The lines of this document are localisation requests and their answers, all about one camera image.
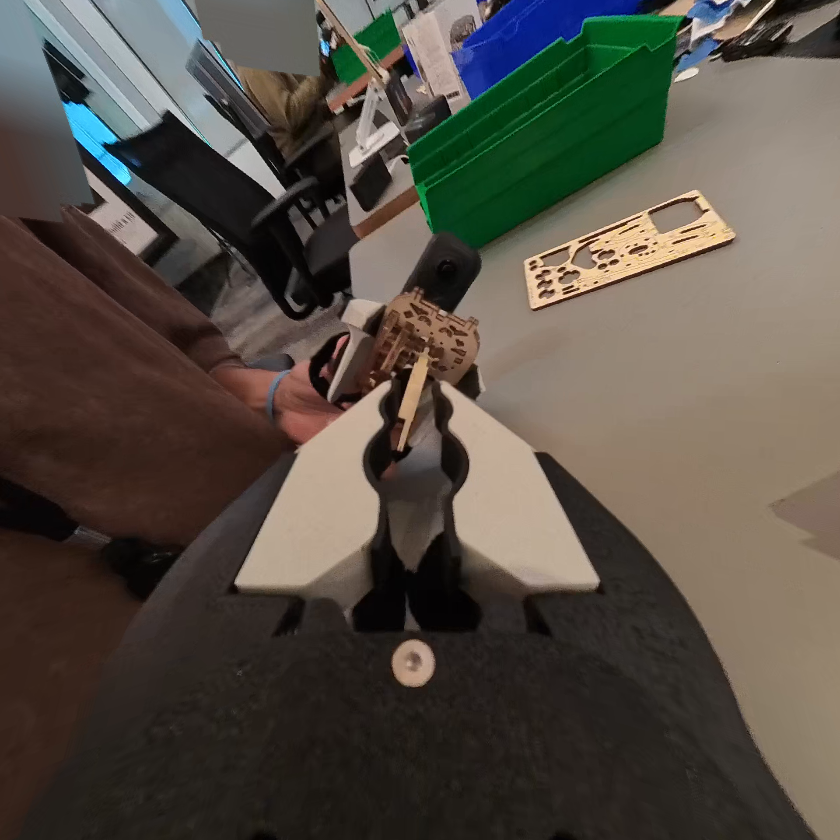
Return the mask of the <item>wooden strip part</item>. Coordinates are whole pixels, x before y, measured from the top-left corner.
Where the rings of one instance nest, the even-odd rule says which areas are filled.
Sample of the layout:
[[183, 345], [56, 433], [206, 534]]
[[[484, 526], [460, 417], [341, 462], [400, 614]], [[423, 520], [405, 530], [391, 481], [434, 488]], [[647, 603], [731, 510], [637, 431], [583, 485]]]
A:
[[424, 391], [425, 382], [429, 369], [429, 348], [423, 347], [422, 352], [416, 357], [406, 383], [402, 402], [398, 410], [397, 418], [402, 422], [400, 437], [398, 438], [395, 451], [401, 454], [407, 446], [410, 437], [418, 404]]

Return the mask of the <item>person's left forearm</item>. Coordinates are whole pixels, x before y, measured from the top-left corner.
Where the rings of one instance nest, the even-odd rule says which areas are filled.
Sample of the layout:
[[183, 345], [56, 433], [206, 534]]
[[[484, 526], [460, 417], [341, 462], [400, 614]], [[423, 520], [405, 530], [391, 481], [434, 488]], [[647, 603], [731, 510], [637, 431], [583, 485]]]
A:
[[244, 364], [225, 363], [215, 366], [209, 375], [228, 393], [245, 404], [249, 410], [264, 417], [268, 386], [272, 371], [248, 367]]

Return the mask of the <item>green plastic bin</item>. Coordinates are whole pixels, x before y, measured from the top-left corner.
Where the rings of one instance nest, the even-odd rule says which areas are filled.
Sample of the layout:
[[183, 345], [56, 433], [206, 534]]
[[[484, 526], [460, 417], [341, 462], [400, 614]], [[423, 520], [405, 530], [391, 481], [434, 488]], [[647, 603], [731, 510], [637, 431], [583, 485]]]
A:
[[478, 249], [661, 143], [681, 17], [590, 17], [407, 150], [434, 234]]

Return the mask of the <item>printed white carton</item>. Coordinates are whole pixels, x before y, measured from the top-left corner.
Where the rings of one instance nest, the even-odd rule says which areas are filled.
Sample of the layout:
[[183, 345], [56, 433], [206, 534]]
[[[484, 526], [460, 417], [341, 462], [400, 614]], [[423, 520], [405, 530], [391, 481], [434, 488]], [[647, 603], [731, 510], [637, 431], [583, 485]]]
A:
[[431, 7], [402, 28], [402, 38], [423, 79], [427, 93], [444, 97], [452, 112], [463, 107], [466, 89], [452, 59], [452, 48], [445, 24], [449, 16]]

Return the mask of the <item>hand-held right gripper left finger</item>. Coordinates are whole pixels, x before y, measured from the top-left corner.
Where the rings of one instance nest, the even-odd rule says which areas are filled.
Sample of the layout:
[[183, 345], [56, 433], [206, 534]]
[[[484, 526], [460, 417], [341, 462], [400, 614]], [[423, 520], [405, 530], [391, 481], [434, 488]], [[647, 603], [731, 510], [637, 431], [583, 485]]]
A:
[[246, 595], [330, 599], [350, 611], [373, 587], [380, 523], [370, 449], [385, 435], [393, 383], [378, 385], [299, 448], [234, 578]]

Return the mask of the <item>small black box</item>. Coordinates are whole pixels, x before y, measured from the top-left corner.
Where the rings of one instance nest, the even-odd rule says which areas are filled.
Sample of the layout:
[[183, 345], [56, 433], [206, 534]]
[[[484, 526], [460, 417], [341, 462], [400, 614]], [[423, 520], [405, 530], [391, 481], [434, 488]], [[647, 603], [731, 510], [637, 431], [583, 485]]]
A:
[[350, 193], [363, 211], [369, 213], [392, 184], [389, 164], [379, 155], [365, 161], [349, 183]]

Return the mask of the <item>pile of coloured scraps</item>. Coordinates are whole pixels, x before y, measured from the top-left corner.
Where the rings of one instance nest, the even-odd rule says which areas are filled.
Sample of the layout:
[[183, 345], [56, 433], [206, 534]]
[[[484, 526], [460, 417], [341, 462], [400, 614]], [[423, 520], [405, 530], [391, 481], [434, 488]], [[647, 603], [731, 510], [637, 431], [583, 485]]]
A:
[[659, 15], [679, 19], [673, 81], [714, 61], [839, 58], [838, 2], [674, 2]]

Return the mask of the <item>blue wristband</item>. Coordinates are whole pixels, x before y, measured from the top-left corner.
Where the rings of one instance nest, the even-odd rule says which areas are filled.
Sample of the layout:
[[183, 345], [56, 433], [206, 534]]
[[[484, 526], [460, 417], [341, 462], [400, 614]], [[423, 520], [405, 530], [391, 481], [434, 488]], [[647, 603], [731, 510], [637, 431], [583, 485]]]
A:
[[282, 389], [284, 381], [291, 372], [291, 368], [272, 372], [274, 375], [266, 393], [265, 413], [269, 422], [275, 427], [281, 423], [281, 418], [285, 411], [285, 396]]

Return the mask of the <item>blue plastic bin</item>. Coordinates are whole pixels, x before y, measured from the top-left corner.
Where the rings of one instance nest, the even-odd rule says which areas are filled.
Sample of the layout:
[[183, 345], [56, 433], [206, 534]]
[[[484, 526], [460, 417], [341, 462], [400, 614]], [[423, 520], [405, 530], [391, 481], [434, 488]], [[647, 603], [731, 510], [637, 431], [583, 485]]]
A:
[[640, 1], [513, 1], [452, 55], [470, 100], [550, 46], [571, 40], [590, 17], [632, 15]]

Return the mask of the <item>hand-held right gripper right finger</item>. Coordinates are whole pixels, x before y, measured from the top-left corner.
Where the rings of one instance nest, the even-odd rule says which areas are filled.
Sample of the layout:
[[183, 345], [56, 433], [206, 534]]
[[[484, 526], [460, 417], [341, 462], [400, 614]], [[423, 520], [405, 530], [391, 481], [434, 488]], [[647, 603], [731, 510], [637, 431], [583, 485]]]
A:
[[444, 535], [474, 597], [595, 592], [600, 577], [536, 451], [452, 385], [434, 386]]

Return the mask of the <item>assembled wooden model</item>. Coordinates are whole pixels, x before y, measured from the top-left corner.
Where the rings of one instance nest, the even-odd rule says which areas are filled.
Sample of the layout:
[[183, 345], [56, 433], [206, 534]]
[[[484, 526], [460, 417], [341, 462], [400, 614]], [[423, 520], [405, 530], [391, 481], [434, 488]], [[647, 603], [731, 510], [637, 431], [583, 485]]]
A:
[[372, 350], [362, 366], [360, 392], [411, 367], [427, 352], [428, 375], [451, 385], [475, 366], [480, 349], [479, 322], [461, 318], [427, 300], [415, 288], [395, 297], [385, 308]]

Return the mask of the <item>person's left hand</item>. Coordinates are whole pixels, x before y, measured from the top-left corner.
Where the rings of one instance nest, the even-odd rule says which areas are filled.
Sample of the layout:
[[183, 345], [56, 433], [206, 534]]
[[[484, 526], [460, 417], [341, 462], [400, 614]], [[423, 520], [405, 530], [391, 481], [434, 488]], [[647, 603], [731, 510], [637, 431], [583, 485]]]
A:
[[300, 447], [346, 413], [347, 406], [331, 404], [312, 384], [312, 363], [299, 362], [283, 383], [285, 411], [278, 428]]

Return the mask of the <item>black office chair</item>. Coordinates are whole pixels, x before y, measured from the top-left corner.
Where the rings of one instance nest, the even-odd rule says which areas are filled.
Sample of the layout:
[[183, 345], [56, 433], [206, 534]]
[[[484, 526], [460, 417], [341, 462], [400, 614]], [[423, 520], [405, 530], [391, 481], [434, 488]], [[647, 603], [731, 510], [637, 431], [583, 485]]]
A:
[[351, 298], [358, 239], [347, 206], [330, 211], [315, 177], [275, 197], [169, 112], [104, 149], [241, 258], [290, 320]]

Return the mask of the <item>punched-out wooden part sheet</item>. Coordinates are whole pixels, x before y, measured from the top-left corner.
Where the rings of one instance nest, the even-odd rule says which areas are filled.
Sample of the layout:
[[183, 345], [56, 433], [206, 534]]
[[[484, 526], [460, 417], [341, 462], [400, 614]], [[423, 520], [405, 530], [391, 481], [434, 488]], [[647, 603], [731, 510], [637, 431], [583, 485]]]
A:
[[[696, 217], [659, 230], [654, 216], [678, 205], [694, 207]], [[538, 312], [728, 246], [736, 237], [701, 192], [685, 192], [526, 258], [528, 306]]]

